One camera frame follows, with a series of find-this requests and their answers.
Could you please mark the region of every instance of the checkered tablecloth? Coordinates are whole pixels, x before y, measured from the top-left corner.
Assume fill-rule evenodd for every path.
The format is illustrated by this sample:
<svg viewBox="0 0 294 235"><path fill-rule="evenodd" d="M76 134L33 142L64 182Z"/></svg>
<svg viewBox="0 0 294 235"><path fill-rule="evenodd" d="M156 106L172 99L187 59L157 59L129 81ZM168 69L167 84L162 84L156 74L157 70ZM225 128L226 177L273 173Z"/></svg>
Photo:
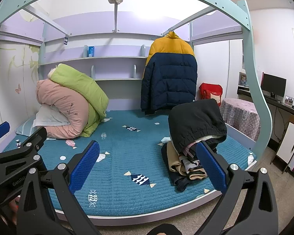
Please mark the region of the checkered tablecloth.
<svg viewBox="0 0 294 235"><path fill-rule="evenodd" d="M225 98L220 112L224 121L252 140L257 140L260 133L260 119L252 102Z"/></svg>

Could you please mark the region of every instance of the green comforter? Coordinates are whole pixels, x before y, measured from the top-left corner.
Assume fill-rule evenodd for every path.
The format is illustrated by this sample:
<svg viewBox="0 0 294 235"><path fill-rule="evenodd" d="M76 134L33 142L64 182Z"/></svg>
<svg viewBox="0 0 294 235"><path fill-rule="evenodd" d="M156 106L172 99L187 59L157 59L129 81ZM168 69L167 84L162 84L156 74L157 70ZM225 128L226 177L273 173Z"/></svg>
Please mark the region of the green comforter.
<svg viewBox="0 0 294 235"><path fill-rule="evenodd" d="M88 101L88 123L81 136L89 137L100 121L106 117L109 103L107 95L92 78L63 63L58 65L50 79L78 92Z"/></svg>

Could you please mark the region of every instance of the pink blanket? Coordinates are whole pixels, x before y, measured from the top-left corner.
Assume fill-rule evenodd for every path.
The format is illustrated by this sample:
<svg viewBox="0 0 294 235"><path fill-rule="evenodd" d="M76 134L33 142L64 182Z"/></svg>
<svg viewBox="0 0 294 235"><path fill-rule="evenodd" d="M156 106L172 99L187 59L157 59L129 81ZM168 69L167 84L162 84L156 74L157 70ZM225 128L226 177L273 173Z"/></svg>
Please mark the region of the pink blanket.
<svg viewBox="0 0 294 235"><path fill-rule="evenodd" d="M36 97L40 104L55 105L70 122L70 125L46 126L48 137L72 139L82 133L89 115L88 102L82 95L51 80L40 80Z"/></svg>

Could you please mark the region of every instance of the striped pillow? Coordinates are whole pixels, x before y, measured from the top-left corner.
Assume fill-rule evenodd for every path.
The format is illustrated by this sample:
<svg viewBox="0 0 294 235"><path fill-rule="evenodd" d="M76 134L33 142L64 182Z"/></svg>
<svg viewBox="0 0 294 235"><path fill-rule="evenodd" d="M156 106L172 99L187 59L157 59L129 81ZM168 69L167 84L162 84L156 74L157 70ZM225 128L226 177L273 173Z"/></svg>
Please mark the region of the striped pillow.
<svg viewBox="0 0 294 235"><path fill-rule="evenodd" d="M16 134L31 136L37 129L38 126L33 127L34 120L36 119L36 115L30 117L27 121L22 123L18 128L15 129Z"/></svg>

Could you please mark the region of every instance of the red bag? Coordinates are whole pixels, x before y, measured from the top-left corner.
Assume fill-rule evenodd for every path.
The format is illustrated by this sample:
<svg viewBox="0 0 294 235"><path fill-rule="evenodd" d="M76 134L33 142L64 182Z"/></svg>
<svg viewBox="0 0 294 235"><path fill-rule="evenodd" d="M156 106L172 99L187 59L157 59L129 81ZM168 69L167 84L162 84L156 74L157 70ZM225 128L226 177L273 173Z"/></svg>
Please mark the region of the red bag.
<svg viewBox="0 0 294 235"><path fill-rule="evenodd" d="M202 83L199 87L200 99L215 99L218 106L221 105L221 96L223 93L222 86Z"/></svg>

